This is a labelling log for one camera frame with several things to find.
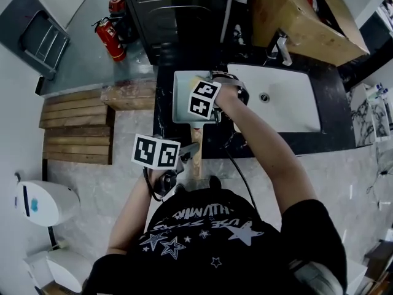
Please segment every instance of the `pipe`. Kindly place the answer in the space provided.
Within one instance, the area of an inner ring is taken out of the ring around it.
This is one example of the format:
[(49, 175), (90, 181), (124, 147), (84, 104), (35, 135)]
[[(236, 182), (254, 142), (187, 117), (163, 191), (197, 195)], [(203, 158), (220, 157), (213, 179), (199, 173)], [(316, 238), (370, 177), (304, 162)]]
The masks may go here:
[(232, 5), (232, 0), (228, 0), (227, 1), (227, 8), (225, 9), (224, 24), (222, 25), (220, 43), (224, 42), (225, 33), (227, 32), (229, 15), (231, 14), (231, 5)]

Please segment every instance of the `shoe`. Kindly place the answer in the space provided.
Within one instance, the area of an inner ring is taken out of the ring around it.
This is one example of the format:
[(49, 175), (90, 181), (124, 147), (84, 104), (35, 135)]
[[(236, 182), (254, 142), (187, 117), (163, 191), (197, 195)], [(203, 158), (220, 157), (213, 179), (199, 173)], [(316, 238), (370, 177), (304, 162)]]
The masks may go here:
[(211, 189), (222, 189), (220, 179), (217, 176), (210, 176), (209, 187)]
[(174, 188), (174, 193), (179, 194), (181, 192), (187, 192), (187, 190), (185, 190), (185, 187), (183, 184), (177, 184), (176, 187)]

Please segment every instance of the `red fire extinguisher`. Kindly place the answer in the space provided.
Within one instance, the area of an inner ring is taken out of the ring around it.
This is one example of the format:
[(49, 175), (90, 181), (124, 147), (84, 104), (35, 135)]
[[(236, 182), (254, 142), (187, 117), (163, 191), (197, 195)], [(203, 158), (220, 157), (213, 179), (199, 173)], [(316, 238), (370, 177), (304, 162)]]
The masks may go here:
[(125, 58), (126, 52), (119, 41), (116, 30), (114, 29), (109, 18), (104, 17), (102, 20), (94, 23), (96, 32), (103, 41), (107, 51), (114, 61), (122, 61)]

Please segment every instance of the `sink drain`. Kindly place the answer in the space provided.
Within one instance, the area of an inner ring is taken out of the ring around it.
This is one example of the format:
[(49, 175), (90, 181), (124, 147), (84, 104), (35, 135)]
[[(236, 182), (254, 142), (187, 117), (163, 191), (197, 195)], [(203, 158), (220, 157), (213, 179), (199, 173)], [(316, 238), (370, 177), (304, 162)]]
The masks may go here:
[(262, 103), (269, 103), (270, 101), (270, 97), (266, 93), (259, 94), (259, 99), (262, 101)]

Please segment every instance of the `black t-shirt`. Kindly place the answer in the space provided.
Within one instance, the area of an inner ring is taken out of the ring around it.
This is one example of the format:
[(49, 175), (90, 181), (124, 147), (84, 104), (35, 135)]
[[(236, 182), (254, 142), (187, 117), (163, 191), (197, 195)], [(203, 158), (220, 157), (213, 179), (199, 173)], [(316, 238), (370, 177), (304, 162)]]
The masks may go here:
[(97, 260), (84, 294), (307, 294), (289, 270), (294, 260), (323, 264), (346, 289), (344, 247), (321, 202), (288, 208), (278, 232), (232, 191), (203, 189), (162, 204), (127, 255)]

